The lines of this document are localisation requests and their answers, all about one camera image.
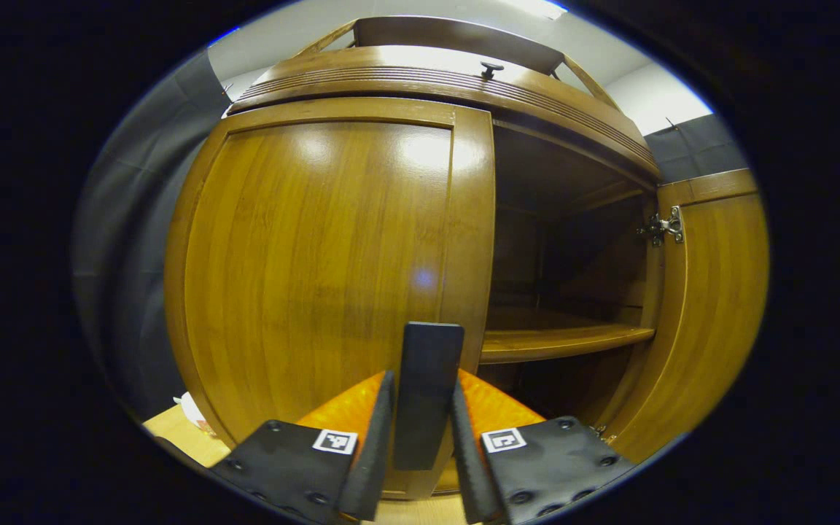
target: open cabinet door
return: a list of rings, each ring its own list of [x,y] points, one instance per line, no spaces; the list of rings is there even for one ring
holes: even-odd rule
[[[633,462],[693,431],[726,395],[760,329],[770,275],[750,170],[666,184],[657,200],[660,217],[676,210],[681,242],[667,233],[657,248],[664,280],[656,337],[631,356],[621,379],[629,393],[606,431]]]
[[[174,210],[164,292],[177,365],[234,448],[374,373],[407,322],[464,327],[481,352],[494,242],[491,114],[396,98],[278,104],[224,119]],[[389,468],[384,495],[429,496]]]

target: cabinet top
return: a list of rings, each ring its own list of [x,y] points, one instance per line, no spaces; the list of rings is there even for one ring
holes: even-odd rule
[[[563,53],[493,27],[445,17],[364,17],[354,21],[354,46],[445,47],[495,57],[551,74],[563,64]]]

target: screw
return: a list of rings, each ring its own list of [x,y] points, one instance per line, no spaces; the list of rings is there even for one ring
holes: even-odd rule
[[[523,505],[534,498],[534,495],[527,491],[517,491],[510,495],[510,502],[514,505]]]
[[[553,512],[555,510],[559,510],[561,508],[563,508],[563,505],[560,505],[560,504],[550,505],[550,506],[544,507],[543,510],[541,510],[540,512],[537,512],[537,516],[546,516],[547,514],[550,514],[550,512]]]
[[[314,502],[314,504],[317,505],[326,505],[328,502],[330,502],[329,498],[326,498],[326,496],[320,494],[319,492],[311,493],[306,497],[306,499],[309,499],[311,502]]]
[[[592,492],[594,492],[594,489],[586,489],[585,491],[577,492],[575,496],[572,496],[572,501],[577,502],[579,501],[579,499],[588,496]]]

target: wooden cabinet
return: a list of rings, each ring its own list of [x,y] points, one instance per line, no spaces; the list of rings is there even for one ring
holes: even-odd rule
[[[750,174],[663,186],[637,127],[561,53],[516,60],[570,67],[590,94],[448,39],[455,20],[442,47],[371,20],[271,67],[184,183],[166,307],[210,425],[234,446],[397,371],[416,320],[463,325],[462,368],[543,415],[606,427],[636,462],[689,431],[763,311]],[[319,52],[353,29],[353,47]],[[483,61],[504,69],[483,76]],[[637,235],[673,206],[684,243]],[[451,452],[447,433],[433,470],[389,470],[386,497],[455,489]]]
[[[167,251],[187,388],[233,446],[397,371],[409,320],[463,325],[461,365],[474,371],[493,229],[484,111],[334,98],[223,120],[184,183]]]

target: metal hinge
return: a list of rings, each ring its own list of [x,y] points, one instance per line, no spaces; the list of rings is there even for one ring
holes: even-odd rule
[[[663,246],[663,238],[666,233],[671,233],[677,244],[683,242],[683,219],[680,218],[680,207],[673,206],[670,209],[669,219],[660,219],[659,213],[654,213],[647,219],[647,224],[637,228],[637,235],[650,237],[653,248]]]

